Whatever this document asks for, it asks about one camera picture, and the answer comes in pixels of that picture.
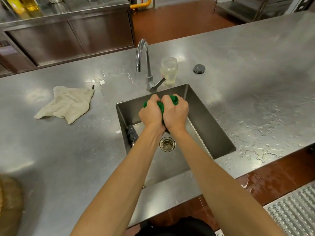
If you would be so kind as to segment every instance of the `faucet handle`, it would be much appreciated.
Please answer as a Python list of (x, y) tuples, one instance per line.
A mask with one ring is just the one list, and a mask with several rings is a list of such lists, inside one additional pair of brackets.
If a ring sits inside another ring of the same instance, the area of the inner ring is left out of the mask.
[(155, 92), (164, 81), (165, 81), (165, 78), (162, 78), (155, 86), (151, 88), (151, 91)]

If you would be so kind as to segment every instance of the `white towel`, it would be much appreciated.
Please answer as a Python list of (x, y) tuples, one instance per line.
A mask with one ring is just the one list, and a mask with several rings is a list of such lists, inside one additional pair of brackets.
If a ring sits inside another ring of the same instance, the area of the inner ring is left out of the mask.
[(34, 118), (56, 116), (73, 123), (90, 108), (94, 89), (76, 89), (57, 86), (53, 88), (53, 101), (43, 107)]

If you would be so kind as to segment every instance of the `faucet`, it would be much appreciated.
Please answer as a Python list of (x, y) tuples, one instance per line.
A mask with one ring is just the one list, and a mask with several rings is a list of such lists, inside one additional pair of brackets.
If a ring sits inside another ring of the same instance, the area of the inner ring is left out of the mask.
[(151, 92), (155, 92), (157, 88), (165, 81), (165, 78), (162, 78), (159, 83), (155, 84), (153, 82), (153, 76), (151, 75), (151, 68), (150, 68), (150, 59), (149, 59), (149, 49), (148, 49), (148, 42), (145, 39), (140, 40), (137, 52), (136, 52), (136, 71), (141, 71), (141, 56), (142, 56), (142, 49), (143, 47), (146, 49), (147, 54), (147, 66), (148, 66), (148, 73), (146, 77), (147, 82), (147, 90)]

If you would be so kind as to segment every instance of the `hand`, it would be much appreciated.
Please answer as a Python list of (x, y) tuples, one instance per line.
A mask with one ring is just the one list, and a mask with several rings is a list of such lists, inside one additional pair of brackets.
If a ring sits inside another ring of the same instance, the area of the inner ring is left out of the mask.
[(164, 124), (171, 134), (178, 131), (186, 131), (185, 124), (189, 111), (188, 103), (177, 94), (174, 95), (178, 97), (176, 106), (168, 95), (164, 95), (161, 100), (164, 104)]
[(148, 100), (147, 106), (140, 110), (139, 117), (146, 127), (155, 126), (163, 128), (165, 131), (165, 127), (162, 124), (162, 113), (157, 105), (157, 101), (160, 101), (160, 98), (156, 94), (152, 95)]

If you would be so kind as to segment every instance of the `yellow bottle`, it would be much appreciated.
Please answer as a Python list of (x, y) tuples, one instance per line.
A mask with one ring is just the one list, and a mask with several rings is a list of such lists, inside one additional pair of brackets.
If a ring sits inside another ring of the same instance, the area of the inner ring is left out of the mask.
[(7, 0), (13, 10), (18, 14), (22, 15), (26, 13), (26, 10), (20, 0)]
[(39, 7), (34, 0), (21, 0), (28, 11), (39, 11)]

